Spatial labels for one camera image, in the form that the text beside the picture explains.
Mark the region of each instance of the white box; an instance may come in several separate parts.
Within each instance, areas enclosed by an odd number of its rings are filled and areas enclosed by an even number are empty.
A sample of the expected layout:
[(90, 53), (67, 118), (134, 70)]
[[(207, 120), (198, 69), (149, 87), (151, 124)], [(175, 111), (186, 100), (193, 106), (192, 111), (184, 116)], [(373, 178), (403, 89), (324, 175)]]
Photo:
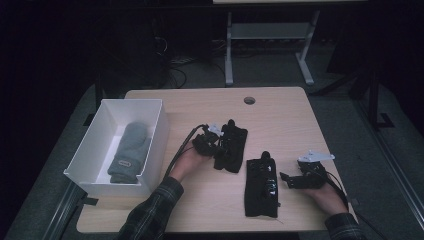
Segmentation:
[[(127, 124), (141, 121), (152, 138), (137, 184), (111, 184), (107, 170)], [(94, 196), (148, 196), (158, 186), (169, 123), (161, 99), (104, 99), (64, 174)]]

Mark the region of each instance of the plaid shirt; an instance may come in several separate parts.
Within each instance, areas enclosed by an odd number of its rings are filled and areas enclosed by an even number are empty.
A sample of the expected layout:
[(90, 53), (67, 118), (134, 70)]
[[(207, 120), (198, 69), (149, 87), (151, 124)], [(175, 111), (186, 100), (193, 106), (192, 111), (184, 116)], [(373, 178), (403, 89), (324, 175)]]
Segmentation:
[[(117, 239), (162, 239), (172, 209), (183, 193), (177, 180), (165, 178), (145, 202), (130, 212)], [(350, 213), (331, 216), (325, 225), (332, 240), (366, 240)]]
[(366, 240), (358, 223), (350, 213), (339, 213), (325, 221), (332, 240)]
[(117, 239), (162, 239), (172, 209), (183, 193), (177, 180), (165, 178), (145, 202), (130, 212)]

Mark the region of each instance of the hand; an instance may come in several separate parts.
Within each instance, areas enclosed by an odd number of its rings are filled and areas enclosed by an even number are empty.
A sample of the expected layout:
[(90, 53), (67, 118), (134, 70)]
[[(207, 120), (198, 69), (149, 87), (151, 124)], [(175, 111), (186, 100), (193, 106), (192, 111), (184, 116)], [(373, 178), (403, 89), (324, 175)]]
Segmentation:
[(325, 183), (320, 189), (302, 189), (301, 191), (312, 197), (318, 206), (330, 216), (349, 212), (336, 190), (328, 183)]
[(200, 155), (196, 149), (194, 149), (193, 143), (189, 141), (183, 150), (183, 154), (175, 162), (174, 168), (169, 173), (169, 176), (181, 182), (185, 176), (211, 158), (210, 156)]

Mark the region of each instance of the gray fabric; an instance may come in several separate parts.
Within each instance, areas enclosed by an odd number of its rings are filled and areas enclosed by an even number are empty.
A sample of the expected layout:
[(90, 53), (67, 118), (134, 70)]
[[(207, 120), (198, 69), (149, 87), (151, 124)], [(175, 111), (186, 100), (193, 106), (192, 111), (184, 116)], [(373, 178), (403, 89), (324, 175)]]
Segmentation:
[(147, 137), (147, 128), (144, 123), (132, 122), (125, 127), (124, 134), (119, 142), (115, 157), (108, 169), (111, 183), (137, 183), (137, 174), (140, 174), (146, 161), (151, 139)]

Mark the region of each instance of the table leg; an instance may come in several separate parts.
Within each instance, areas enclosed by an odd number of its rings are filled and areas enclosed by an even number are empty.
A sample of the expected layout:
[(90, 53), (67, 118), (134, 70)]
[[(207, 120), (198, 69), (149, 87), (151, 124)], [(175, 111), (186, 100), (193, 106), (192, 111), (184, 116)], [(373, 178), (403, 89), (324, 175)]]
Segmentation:
[(311, 72), (309, 71), (308, 65), (306, 64), (305, 59), (309, 50), (309, 46), (311, 45), (312, 37), (314, 36), (315, 27), (318, 22), (319, 13), (320, 13), (319, 10), (314, 12), (312, 20), (306, 32), (305, 45), (303, 46), (303, 49), (301, 52), (296, 53), (296, 59), (297, 59), (297, 62), (299, 63), (300, 70), (302, 71), (303, 78), (305, 79), (305, 82), (308, 85), (313, 85), (314, 80), (312, 78)]
[(233, 83), (233, 63), (231, 62), (231, 12), (229, 12), (227, 22), (227, 55), (225, 56), (225, 86), (231, 87)]

